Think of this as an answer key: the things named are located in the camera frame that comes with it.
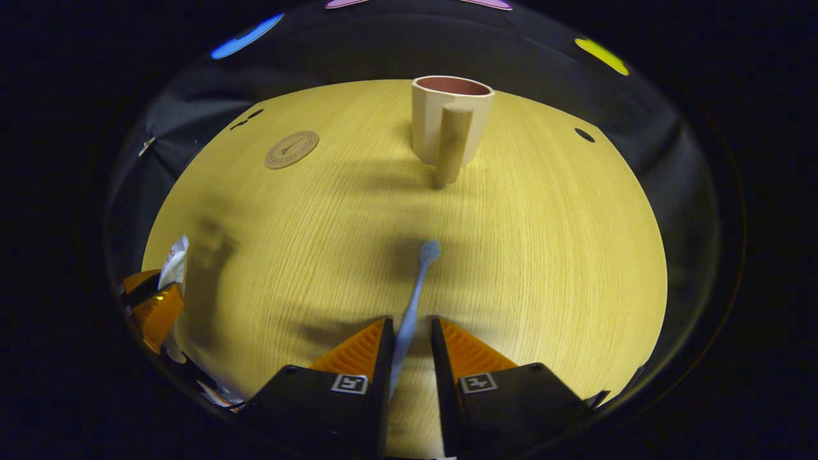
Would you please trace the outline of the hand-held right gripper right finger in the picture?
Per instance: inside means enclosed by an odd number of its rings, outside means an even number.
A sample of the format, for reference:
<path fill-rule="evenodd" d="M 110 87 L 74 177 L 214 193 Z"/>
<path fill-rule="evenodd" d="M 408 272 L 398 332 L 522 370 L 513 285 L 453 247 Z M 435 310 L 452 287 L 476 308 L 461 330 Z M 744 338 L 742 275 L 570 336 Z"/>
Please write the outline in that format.
<path fill-rule="evenodd" d="M 431 326 L 445 457 L 526 459 L 608 397 L 577 396 L 542 363 L 520 365 L 446 318 Z"/>

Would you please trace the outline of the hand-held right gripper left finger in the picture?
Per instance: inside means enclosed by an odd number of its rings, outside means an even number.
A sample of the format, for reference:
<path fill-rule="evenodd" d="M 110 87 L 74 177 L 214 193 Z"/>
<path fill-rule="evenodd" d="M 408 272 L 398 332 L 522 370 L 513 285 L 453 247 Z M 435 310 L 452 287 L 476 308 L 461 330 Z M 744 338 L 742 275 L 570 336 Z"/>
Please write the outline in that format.
<path fill-rule="evenodd" d="M 383 459 L 395 334 L 380 318 L 309 367 L 286 365 L 240 424 L 301 459 Z"/>

